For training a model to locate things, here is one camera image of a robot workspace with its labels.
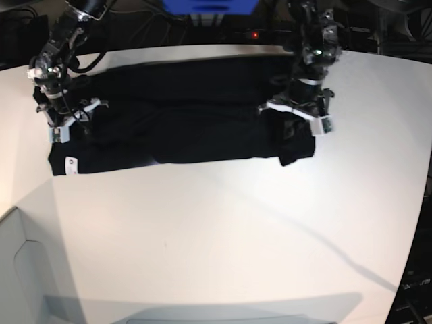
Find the blue box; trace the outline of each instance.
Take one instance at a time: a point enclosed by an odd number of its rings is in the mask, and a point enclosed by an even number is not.
[[[250,15],[259,0],[163,0],[163,2],[166,10],[175,15]]]

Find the clothing tag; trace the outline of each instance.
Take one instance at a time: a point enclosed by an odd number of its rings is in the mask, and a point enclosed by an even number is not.
[[[65,160],[66,175],[78,174],[78,159],[74,157],[66,157]]]

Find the white tabletop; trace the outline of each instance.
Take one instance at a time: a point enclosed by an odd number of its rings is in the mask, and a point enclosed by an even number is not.
[[[262,51],[281,49],[122,51],[98,70]],[[432,66],[342,55],[325,82],[336,131],[287,167],[251,159],[53,180],[25,67],[0,84],[0,203],[19,206],[27,238],[44,244],[47,294],[75,323],[385,322],[429,166]]]

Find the black cloth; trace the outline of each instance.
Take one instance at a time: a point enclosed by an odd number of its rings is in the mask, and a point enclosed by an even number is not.
[[[133,65],[87,77],[72,96],[106,99],[109,108],[95,110],[91,136],[81,136],[75,123],[70,142],[53,144],[53,174],[65,174],[66,157],[78,159],[78,173],[251,157],[279,157],[287,165],[312,157],[315,139],[304,120],[257,113],[284,90],[271,80],[290,65],[283,56],[238,57]]]

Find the white label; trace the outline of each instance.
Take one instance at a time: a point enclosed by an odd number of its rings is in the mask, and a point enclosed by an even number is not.
[[[66,175],[78,174],[78,159],[74,157],[66,157],[65,160]]]

